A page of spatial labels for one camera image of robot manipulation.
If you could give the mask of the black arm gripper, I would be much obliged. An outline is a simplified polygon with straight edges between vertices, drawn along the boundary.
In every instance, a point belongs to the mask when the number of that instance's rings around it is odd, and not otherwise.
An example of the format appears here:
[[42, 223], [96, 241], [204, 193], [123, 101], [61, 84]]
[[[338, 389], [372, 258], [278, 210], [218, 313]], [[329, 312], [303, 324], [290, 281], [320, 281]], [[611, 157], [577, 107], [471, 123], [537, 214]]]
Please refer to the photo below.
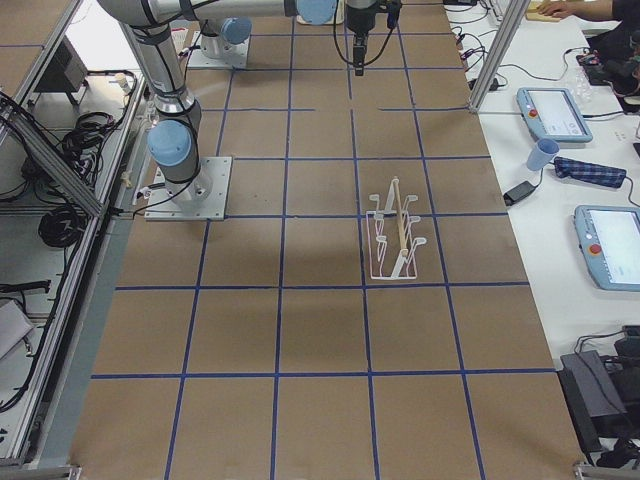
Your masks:
[[376, 25], [378, 14], [386, 15], [386, 28], [396, 28], [403, 4], [400, 0], [346, 0], [345, 21], [354, 34], [368, 34]]

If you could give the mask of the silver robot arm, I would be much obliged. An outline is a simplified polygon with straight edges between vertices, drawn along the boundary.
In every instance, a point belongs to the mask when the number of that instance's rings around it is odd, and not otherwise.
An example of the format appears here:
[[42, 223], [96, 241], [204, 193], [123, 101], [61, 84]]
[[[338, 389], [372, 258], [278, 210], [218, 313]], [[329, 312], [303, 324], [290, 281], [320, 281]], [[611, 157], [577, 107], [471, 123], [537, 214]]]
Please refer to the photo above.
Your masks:
[[147, 137], [149, 152], [164, 176], [165, 188], [178, 203], [206, 197], [211, 180], [198, 152], [201, 107], [186, 86], [167, 26], [121, 28], [154, 93], [158, 122]]

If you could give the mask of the person's hand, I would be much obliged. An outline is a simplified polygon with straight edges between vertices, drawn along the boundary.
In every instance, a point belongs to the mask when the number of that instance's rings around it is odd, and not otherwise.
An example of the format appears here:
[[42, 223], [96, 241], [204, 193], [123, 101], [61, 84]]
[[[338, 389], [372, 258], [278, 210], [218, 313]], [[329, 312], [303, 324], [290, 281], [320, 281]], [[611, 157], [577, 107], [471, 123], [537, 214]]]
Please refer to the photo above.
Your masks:
[[546, 17], [564, 19], [575, 14], [575, 5], [568, 1], [543, 1], [536, 12]]

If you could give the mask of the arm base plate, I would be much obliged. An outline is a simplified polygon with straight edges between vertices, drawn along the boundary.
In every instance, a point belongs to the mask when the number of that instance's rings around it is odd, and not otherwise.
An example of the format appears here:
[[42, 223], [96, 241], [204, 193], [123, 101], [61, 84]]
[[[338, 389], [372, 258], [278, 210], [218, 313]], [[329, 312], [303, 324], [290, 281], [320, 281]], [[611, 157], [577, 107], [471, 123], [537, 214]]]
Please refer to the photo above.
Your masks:
[[190, 69], [243, 70], [247, 66], [250, 39], [231, 44], [223, 36], [204, 36], [195, 32], [188, 67]]
[[221, 221], [225, 217], [226, 202], [232, 169], [231, 157], [202, 157], [200, 173], [182, 191], [182, 186], [169, 183], [153, 189], [149, 196], [151, 207], [143, 211], [149, 221]]

